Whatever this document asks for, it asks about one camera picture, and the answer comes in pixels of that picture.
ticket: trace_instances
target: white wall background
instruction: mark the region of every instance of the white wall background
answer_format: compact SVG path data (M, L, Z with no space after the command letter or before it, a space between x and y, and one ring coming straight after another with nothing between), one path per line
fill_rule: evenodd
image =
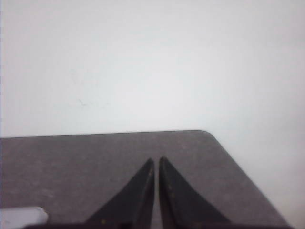
M304 228L305 1L1 1L2 137L176 129Z

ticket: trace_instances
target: speckled gray surface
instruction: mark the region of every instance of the speckled gray surface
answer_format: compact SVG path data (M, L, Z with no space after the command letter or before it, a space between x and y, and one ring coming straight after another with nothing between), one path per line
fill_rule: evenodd
M204 131L3 138L1 207L40 206L49 213L50 222L82 222L149 157L158 171L164 155L231 221L286 225L215 138ZM158 201L156 195L154 229L162 228Z

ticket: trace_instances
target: black object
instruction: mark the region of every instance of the black object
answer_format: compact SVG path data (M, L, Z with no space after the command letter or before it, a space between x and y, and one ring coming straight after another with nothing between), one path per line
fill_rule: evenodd
M164 229L290 229L233 224L201 197L162 157L159 194ZM149 229L154 200L154 167L149 159L129 183L82 224L28 226L27 229Z

